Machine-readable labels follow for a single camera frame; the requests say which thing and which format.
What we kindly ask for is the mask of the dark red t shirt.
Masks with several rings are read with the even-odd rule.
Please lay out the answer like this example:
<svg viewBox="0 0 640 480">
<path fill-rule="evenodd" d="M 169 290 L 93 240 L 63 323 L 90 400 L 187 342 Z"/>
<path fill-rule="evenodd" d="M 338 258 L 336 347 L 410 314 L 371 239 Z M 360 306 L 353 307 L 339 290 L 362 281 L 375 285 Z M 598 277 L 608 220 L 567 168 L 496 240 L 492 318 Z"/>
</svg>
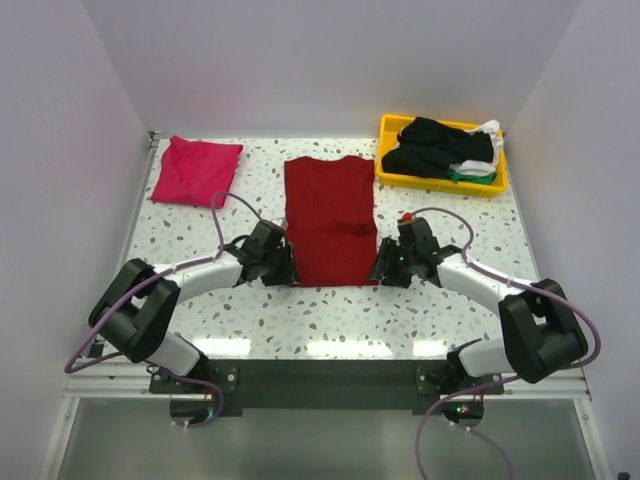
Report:
<svg viewBox="0 0 640 480">
<path fill-rule="evenodd" d="M 374 177 L 374 162 L 358 156 L 284 163 L 287 237 L 301 287 L 374 283 Z"/>
</svg>

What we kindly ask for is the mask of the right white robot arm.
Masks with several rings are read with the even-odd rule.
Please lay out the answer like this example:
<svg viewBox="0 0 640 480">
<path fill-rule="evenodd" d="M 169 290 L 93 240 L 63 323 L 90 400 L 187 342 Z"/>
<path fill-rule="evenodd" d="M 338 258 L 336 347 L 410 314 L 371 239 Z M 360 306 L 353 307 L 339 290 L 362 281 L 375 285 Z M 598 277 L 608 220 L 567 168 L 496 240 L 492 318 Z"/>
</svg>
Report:
<svg viewBox="0 0 640 480">
<path fill-rule="evenodd" d="M 588 352 L 585 334 L 561 286 L 527 282 L 473 260 L 467 246 L 442 246 L 423 218 L 398 222 L 399 237 L 382 240 L 370 278 L 407 288 L 420 278 L 456 292 L 497 316 L 501 336 L 477 339 L 447 354 L 442 387 L 469 392 L 482 377 L 513 373 L 537 383 L 567 369 Z"/>
</svg>

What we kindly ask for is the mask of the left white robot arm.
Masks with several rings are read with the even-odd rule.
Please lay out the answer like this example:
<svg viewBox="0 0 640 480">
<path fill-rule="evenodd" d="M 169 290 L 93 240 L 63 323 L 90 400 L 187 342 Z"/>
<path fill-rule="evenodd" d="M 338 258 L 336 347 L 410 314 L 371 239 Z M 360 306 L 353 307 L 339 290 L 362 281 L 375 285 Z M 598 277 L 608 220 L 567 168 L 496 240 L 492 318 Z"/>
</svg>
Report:
<svg viewBox="0 0 640 480">
<path fill-rule="evenodd" d="M 131 362 L 165 369 L 183 391 L 196 392 L 206 383 L 207 359 L 195 345 L 169 331 L 174 310 L 195 297 L 257 279 L 265 286 L 299 281 L 285 230 L 266 220 L 225 244 L 220 253 L 173 265 L 126 262 L 88 324 Z"/>
</svg>

